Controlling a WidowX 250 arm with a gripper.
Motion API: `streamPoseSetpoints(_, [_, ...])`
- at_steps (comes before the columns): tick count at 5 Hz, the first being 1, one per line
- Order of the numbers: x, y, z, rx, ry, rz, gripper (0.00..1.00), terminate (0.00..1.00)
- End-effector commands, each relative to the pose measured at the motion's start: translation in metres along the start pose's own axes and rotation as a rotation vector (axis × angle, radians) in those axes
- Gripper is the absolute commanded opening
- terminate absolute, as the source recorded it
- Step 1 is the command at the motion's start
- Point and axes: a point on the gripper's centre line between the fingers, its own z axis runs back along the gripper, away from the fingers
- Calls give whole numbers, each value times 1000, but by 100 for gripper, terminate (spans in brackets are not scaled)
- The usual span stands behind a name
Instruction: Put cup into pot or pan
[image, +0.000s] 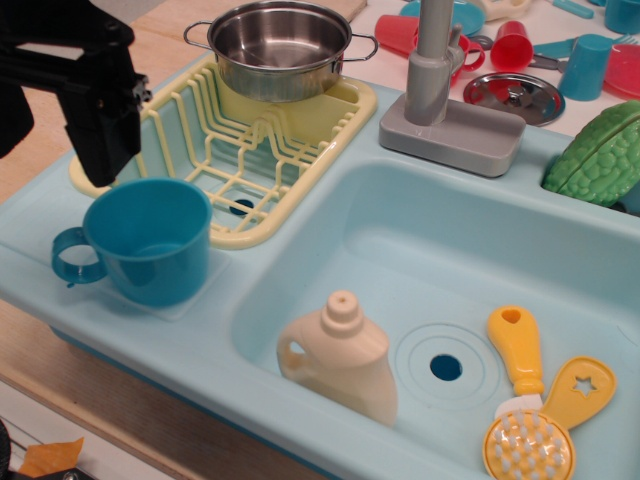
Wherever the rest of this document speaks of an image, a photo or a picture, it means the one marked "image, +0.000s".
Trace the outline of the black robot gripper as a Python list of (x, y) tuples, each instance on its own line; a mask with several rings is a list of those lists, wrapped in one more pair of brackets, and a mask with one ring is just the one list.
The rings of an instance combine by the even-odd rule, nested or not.
[(34, 127), (25, 89), (52, 93), (84, 173), (105, 187), (141, 150), (140, 111), (152, 98), (136, 74), (133, 30), (90, 1), (1, 4), (1, 153)]

